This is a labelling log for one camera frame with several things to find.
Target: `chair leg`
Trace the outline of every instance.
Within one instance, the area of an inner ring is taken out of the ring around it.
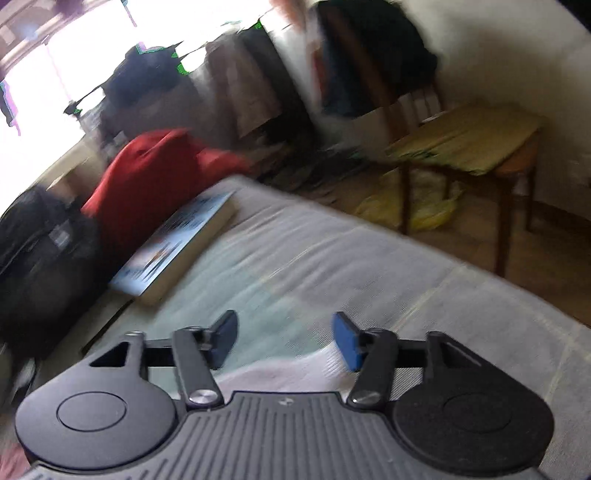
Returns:
[[[535,167],[527,174],[527,205],[525,207],[525,229],[531,232],[531,220],[534,216]]]
[[[499,217],[498,237],[496,240],[496,264],[495,273],[505,277],[509,246],[511,244],[511,227],[513,225],[513,186],[508,180],[499,180],[497,188],[499,193]]]
[[[449,200],[452,195],[452,179],[445,177],[445,190],[443,190],[443,200]]]
[[[403,162],[400,165],[400,185],[402,187],[402,211],[400,233],[408,235],[410,231],[410,210],[412,202],[412,188],[410,180],[410,164]]]

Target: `bed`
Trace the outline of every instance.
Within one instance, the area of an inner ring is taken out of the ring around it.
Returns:
[[[98,345],[129,330],[166,338],[184,326],[211,325],[234,309],[240,331],[218,372],[222,383],[240,377],[253,362],[281,357],[284,374],[268,377],[267,385],[346,390],[351,376],[331,343],[333,312],[342,310],[363,327],[388,328],[401,338],[424,339],[427,331],[440,330],[549,403],[556,431],[541,464],[544,473],[554,479],[591,473],[591,331],[585,326],[411,239],[244,177],[226,179],[211,191],[235,192],[232,223],[159,309],[132,304]],[[76,362],[80,348],[125,300],[107,292],[44,363],[41,379]],[[302,372],[310,370],[315,380],[307,382]],[[417,371],[400,375],[393,395],[419,379]],[[151,380],[176,390],[170,371],[151,372]]]

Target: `chair backrest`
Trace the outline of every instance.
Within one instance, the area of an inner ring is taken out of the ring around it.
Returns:
[[[361,41],[357,38],[354,30],[349,25],[347,19],[341,14],[338,8],[333,5],[326,4],[323,6],[323,16],[326,24],[329,26],[334,38],[340,43],[343,51],[347,53],[351,62],[361,81],[368,91],[376,108],[381,108],[384,121],[388,130],[388,139],[390,142],[395,142],[400,138],[408,135],[409,127],[404,118],[402,108],[398,102],[400,96],[393,91],[392,87],[384,80],[375,62],[368,54],[367,49],[363,46]],[[429,97],[434,97],[437,100],[437,106],[433,107]],[[443,111],[443,101],[437,86],[434,81],[423,89],[416,90],[410,93],[411,107],[413,115],[416,117],[418,123],[425,120],[427,117],[434,116]],[[417,102],[424,103],[424,111],[427,116],[422,115],[418,111]]]

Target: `book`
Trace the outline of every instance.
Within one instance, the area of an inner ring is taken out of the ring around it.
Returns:
[[[201,194],[181,207],[133,254],[109,286],[148,305],[158,304],[235,213],[231,196]]]

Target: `ribbed black surface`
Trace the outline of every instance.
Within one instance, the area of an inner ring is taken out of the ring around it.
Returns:
[[[26,480],[71,480],[43,467]],[[334,393],[236,393],[224,408],[191,413],[142,463],[96,480],[427,480],[461,478],[403,451],[376,413],[344,407]],[[534,470],[504,477],[534,480]]]

